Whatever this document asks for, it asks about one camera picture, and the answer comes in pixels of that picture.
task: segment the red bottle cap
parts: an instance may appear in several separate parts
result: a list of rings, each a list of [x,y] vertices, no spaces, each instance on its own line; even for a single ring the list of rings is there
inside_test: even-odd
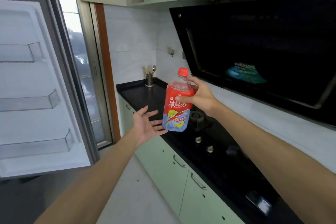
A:
[[[178,69],[178,75],[183,76],[183,77],[187,77],[189,75],[189,70],[185,67],[180,67]]]

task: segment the lemon graphic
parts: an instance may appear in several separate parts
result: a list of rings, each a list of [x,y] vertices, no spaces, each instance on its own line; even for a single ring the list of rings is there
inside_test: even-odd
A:
[[[184,125],[184,120],[181,123],[173,123],[175,127],[181,128]]]
[[[170,111],[168,112],[168,119],[174,117],[175,115],[177,115],[177,111],[175,111],[175,110],[170,110]]]

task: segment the gas stove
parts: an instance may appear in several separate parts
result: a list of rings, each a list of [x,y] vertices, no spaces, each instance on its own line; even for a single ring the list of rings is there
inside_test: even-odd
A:
[[[174,135],[242,201],[266,216],[270,213],[278,193],[216,119],[193,106],[187,129]]]

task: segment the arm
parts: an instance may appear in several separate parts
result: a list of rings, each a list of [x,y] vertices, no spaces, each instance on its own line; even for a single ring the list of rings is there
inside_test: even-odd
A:
[[[263,173],[284,201],[306,224],[336,223],[336,175],[279,138],[220,103],[197,78],[193,97],[176,97],[193,103],[217,119]]]
[[[145,113],[148,106],[133,116],[133,128],[93,167],[85,170],[35,221],[35,224],[95,224],[137,147],[151,137],[162,135],[162,120],[149,121],[158,112]]]

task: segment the forearm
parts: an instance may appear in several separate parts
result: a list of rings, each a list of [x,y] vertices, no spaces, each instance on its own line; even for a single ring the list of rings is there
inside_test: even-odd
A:
[[[35,224],[95,224],[120,175],[137,149],[133,131],[125,135],[98,163],[83,171],[38,218]]]
[[[335,174],[219,102],[211,115],[306,224],[336,223]]]

